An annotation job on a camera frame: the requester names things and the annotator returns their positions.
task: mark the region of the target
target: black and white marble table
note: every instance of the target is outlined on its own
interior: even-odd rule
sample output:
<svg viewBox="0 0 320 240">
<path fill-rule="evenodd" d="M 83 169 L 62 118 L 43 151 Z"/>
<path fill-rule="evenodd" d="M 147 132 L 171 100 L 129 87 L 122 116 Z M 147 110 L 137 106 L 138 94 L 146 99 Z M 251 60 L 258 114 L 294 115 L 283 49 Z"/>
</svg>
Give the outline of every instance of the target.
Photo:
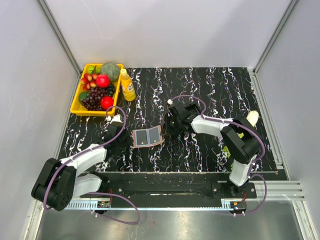
<svg viewBox="0 0 320 240">
<path fill-rule="evenodd" d="M 201 98 L 206 115 L 234 118 L 259 111 L 254 89 L 246 68 L 129 68 L 136 99 L 126 102 L 120 94 L 118 105 L 127 115 L 127 129 L 146 129 L 161 125 L 165 102 L 182 94 Z M 262 118 L 256 125 L 266 153 L 256 165 L 257 171 L 276 171 L 275 160 Z M 59 158 L 71 156 L 96 141 L 108 129 L 104 117 L 80 117 L 71 114 Z M 116 154 L 97 164 L 100 172 L 224 172 L 230 171 L 224 143 L 217 137 L 185 133 L 166 136 L 162 145 L 150 148 L 117 149 Z"/>
</svg>

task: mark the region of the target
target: yellow tray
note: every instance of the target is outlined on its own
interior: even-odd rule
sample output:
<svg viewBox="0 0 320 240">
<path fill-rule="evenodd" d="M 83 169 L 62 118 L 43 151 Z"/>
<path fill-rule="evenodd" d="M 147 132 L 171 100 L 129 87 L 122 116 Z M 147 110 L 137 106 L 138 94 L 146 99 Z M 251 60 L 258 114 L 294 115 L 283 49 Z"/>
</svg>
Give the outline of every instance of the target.
<svg viewBox="0 0 320 240">
<path fill-rule="evenodd" d="M 88 63 L 88 64 L 86 64 L 84 66 L 81 79 L 84 77 L 85 73 L 87 72 L 87 68 L 89 66 L 95 66 L 95 65 L 96 65 L 96 68 L 100 70 L 100 67 L 103 64 L 102 63 Z M 118 67 L 120 69 L 124 68 L 124 66 L 122 64 L 117 64 L 117 65 L 118 65 Z M 118 101 L 119 92 L 120 92 L 120 85 L 121 85 L 120 75 L 119 75 L 118 81 L 113 82 L 113 84 L 116 86 L 115 94 L 112 97 L 113 100 L 114 100 L 113 106 L 116 106 L 117 105 L 117 101 Z M 84 84 L 82 84 L 79 81 L 78 87 L 76 89 L 76 92 L 75 92 L 75 95 L 74 95 L 74 98 L 73 98 L 73 101 L 72 101 L 70 112 L 73 113 L 73 114 L 76 114 L 77 116 L 105 117 L 106 116 L 106 111 L 89 111 L 84 106 L 81 105 L 81 103 L 79 102 L 78 98 L 79 98 L 79 95 L 82 92 L 84 92 L 83 91 L 83 87 L 84 87 Z M 112 108 L 112 110 L 108 111 L 108 115 L 111 116 L 111 117 L 113 117 L 115 115 L 115 113 L 116 113 L 116 108 L 115 107 Z"/>
</svg>

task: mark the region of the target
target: yellow bottle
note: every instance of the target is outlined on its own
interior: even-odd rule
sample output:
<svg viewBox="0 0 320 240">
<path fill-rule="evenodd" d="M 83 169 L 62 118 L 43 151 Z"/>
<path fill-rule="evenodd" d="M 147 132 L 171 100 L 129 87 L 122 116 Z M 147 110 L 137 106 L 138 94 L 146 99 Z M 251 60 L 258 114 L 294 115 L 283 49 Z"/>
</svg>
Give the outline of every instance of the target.
<svg viewBox="0 0 320 240">
<path fill-rule="evenodd" d="M 120 70 L 121 74 L 121 87 L 124 99 L 127 101 L 133 101 L 136 99 L 135 87 L 130 79 L 125 68 Z"/>
</svg>

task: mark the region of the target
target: gray floor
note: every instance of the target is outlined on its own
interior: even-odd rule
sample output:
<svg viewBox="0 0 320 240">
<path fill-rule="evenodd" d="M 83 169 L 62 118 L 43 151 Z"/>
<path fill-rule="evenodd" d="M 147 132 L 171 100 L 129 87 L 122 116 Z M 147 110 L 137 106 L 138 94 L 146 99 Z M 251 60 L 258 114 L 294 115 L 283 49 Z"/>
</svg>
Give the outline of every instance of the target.
<svg viewBox="0 0 320 240">
<path fill-rule="evenodd" d="M 254 208 L 258 204 L 249 202 Z M 106 214 L 134 221 L 134 211 Z M 38 240 L 300 240 L 293 207 L 267 202 L 248 216 L 221 216 L 210 211 L 142 211 L 139 225 L 95 218 L 89 211 L 50 210 L 43 215 Z"/>
</svg>

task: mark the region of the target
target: green melon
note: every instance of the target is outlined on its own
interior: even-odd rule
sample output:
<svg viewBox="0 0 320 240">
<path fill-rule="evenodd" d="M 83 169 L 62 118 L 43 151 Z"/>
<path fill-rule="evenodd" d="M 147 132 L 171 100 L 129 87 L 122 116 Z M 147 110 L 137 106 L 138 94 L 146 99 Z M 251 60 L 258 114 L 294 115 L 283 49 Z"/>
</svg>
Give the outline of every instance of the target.
<svg viewBox="0 0 320 240">
<path fill-rule="evenodd" d="M 101 66 L 100 74 L 106 74 L 109 77 L 110 81 L 113 83 L 119 78 L 120 68 L 115 63 L 107 62 Z"/>
</svg>

